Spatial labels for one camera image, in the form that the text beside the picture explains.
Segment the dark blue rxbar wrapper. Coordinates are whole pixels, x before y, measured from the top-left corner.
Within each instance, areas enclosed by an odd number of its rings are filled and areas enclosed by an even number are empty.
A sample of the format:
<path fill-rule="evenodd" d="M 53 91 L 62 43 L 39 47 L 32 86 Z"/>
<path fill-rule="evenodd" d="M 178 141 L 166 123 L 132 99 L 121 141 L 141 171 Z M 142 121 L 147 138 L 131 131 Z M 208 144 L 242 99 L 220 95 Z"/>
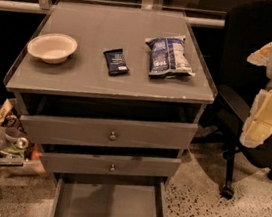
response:
<path fill-rule="evenodd" d="M 127 74 L 129 72 L 122 49 L 111 49 L 105 51 L 103 54 L 106 58 L 110 76 Z"/>

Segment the grey middle drawer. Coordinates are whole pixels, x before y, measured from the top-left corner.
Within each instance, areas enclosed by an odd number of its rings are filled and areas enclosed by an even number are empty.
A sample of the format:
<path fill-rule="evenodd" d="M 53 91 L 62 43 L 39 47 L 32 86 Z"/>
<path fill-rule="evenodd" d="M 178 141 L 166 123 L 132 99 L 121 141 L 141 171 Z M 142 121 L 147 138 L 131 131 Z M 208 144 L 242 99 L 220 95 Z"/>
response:
<path fill-rule="evenodd" d="M 52 173 L 131 176 L 172 176 L 180 166 L 176 158 L 41 153 L 44 169 Z"/>

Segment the grey drawer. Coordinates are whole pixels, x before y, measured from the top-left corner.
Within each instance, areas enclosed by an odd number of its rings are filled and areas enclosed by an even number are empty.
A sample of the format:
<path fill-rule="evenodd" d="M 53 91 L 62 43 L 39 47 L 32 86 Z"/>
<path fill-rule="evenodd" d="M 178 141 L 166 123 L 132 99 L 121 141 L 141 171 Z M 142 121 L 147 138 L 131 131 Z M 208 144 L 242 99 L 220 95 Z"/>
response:
<path fill-rule="evenodd" d="M 193 123 L 28 116 L 21 123 L 34 143 L 133 148 L 187 149 Z"/>
<path fill-rule="evenodd" d="M 59 175 L 50 217 L 166 217 L 160 177 Z"/>
<path fill-rule="evenodd" d="M 44 169 L 52 173 L 131 176 L 172 176 L 180 166 L 176 158 L 41 153 Z"/>

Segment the grey drawer cabinet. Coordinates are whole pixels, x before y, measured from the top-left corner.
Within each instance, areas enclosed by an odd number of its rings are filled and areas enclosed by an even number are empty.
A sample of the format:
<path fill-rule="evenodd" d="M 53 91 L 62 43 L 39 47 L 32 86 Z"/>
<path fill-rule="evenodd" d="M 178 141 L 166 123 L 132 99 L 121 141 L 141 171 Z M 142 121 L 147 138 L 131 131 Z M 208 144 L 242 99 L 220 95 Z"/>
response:
<path fill-rule="evenodd" d="M 61 2 L 47 16 L 43 33 L 76 39 L 64 63 L 46 64 L 20 54 L 5 85 L 21 117 L 56 116 L 198 124 L 216 92 L 186 18 L 179 12 Z M 153 79 L 147 38 L 186 37 L 185 55 L 194 76 Z M 122 49 L 127 74 L 110 76 L 104 52 Z M 41 153 L 176 158 L 187 149 L 40 144 Z"/>

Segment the grey bottom drawer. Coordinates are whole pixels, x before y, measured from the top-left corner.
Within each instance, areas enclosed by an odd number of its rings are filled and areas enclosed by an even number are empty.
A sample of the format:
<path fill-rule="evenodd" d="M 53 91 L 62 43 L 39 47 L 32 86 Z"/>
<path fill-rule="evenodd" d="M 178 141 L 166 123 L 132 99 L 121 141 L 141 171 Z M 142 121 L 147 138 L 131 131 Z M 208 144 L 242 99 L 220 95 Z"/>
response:
<path fill-rule="evenodd" d="M 166 217 L 160 177 L 59 175 L 50 217 Z"/>

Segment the grey top drawer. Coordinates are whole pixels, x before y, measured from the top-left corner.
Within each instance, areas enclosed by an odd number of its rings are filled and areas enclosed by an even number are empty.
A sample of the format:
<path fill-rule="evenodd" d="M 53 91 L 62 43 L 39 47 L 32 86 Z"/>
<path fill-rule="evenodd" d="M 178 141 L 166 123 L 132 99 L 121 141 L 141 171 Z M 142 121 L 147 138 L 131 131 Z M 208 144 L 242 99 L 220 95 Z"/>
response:
<path fill-rule="evenodd" d="M 133 148 L 187 149 L 193 123 L 28 116 L 21 123 L 34 143 Z"/>

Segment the black office chair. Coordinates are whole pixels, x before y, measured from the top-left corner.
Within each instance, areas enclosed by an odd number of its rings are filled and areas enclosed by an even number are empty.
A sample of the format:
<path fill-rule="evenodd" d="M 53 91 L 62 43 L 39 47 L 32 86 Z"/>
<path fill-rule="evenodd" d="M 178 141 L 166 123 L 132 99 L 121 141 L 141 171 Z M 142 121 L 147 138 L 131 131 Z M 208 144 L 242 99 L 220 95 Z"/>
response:
<path fill-rule="evenodd" d="M 234 155 L 238 152 L 255 167 L 268 167 L 268 178 L 272 180 L 272 136 L 252 149 L 239 142 L 255 94 L 268 82 L 265 69 L 250 64 L 247 56 L 269 41 L 272 41 L 272 0 L 249 2 L 227 12 L 220 58 L 212 75 L 218 95 L 200 120 L 202 127 L 214 126 L 213 137 L 224 143 L 227 169 L 221 194 L 225 199 L 233 197 Z"/>

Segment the blue white chip bag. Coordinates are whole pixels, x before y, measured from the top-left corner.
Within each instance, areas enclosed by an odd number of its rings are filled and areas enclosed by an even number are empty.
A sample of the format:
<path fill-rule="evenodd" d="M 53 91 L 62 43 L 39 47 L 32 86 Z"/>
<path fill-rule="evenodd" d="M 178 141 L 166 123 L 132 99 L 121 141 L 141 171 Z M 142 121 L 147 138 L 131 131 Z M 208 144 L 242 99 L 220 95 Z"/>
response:
<path fill-rule="evenodd" d="M 144 42 L 150 48 L 149 76 L 152 78 L 170 78 L 194 76 L 187 61 L 184 35 L 172 37 L 147 38 Z"/>

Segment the white paper bowl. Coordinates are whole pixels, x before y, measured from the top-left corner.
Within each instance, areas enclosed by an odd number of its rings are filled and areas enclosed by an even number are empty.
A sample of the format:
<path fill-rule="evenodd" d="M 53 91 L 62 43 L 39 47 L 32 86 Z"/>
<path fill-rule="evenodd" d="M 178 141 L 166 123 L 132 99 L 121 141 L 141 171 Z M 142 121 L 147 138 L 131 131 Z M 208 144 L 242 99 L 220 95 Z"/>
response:
<path fill-rule="evenodd" d="M 27 47 L 30 55 L 48 64 L 63 63 L 76 50 L 76 40 L 62 33 L 39 35 L 29 41 Z"/>

